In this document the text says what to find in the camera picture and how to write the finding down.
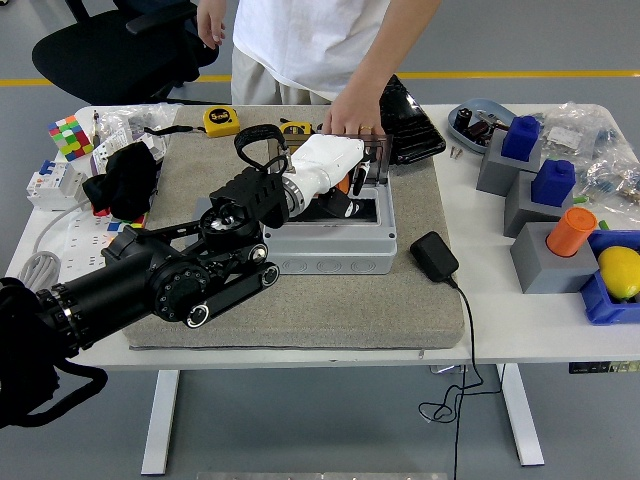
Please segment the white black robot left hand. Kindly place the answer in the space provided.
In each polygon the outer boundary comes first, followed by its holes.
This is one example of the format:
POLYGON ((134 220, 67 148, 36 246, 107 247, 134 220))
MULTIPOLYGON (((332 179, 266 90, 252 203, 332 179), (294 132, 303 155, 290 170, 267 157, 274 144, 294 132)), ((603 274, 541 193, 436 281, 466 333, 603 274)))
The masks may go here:
POLYGON ((318 194, 326 194, 364 158, 359 138, 311 135, 291 156, 282 176, 289 216, 300 215, 318 194))

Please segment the person's left hand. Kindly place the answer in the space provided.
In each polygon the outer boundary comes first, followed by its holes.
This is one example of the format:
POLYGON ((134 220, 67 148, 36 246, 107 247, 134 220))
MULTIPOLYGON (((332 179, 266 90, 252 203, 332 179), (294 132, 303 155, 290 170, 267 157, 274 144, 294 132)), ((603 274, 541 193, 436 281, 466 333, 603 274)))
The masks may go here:
POLYGON ((327 111, 322 132, 333 135, 384 135, 379 101, 341 93, 327 111))

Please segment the person's right hand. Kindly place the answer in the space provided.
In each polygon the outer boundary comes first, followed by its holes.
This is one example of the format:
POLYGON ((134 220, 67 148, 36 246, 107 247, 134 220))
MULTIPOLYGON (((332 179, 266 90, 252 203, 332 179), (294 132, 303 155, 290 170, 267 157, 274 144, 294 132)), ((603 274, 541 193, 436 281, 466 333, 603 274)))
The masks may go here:
POLYGON ((225 0, 200 0, 197 6, 197 32, 206 46, 216 49, 225 39, 225 0))

